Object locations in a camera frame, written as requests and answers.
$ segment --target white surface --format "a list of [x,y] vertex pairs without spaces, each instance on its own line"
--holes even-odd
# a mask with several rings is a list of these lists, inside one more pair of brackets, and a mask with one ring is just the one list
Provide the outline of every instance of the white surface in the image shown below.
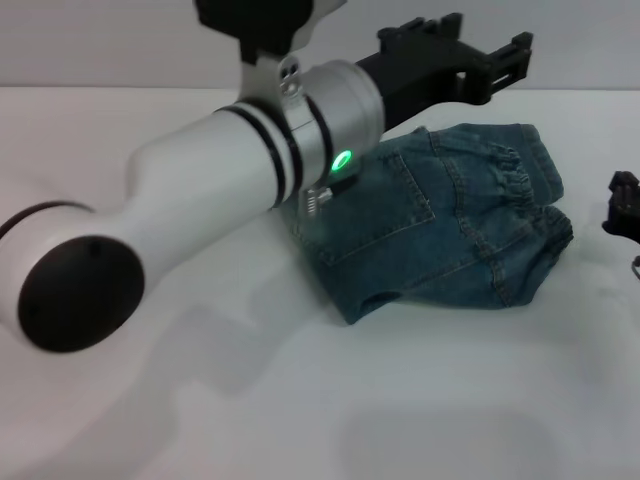
[[[113,207],[131,151],[233,98],[0,89],[0,159]],[[506,92],[402,131],[461,121],[537,125],[565,180],[577,238],[531,306],[344,327],[267,214],[91,350],[0,330],[0,478],[637,480],[640,252],[599,225],[613,172],[640,169],[640,93]]]
[[[191,0],[2,0],[0,84],[238,85],[235,40],[200,28]],[[463,38],[494,50],[536,34],[519,87],[639,88],[637,0],[349,0],[321,22],[306,68],[377,50],[376,31],[418,16],[466,15]]]

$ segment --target denim shorts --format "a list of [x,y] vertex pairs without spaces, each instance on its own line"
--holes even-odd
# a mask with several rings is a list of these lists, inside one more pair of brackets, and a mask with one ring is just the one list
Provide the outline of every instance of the denim shorts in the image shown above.
[[573,238],[550,206],[562,179],[530,125],[419,129],[362,158],[355,186],[315,218],[281,210],[349,324],[407,299],[528,304]]

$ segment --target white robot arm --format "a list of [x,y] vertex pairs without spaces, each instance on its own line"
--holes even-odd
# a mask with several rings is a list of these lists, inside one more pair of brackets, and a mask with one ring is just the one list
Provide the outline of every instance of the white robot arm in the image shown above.
[[45,350],[88,348],[167,272],[251,218],[292,195],[314,215],[331,171],[386,130],[436,103],[487,103],[526,76],[530,34],[485,55],[459,42],[457,14],[382,30],[375,55],[302,74],[290,52],[343,3],[196,0],[204,25],[240,41],[239,101],[135,152],[119,212],[2,175],[0,321]]

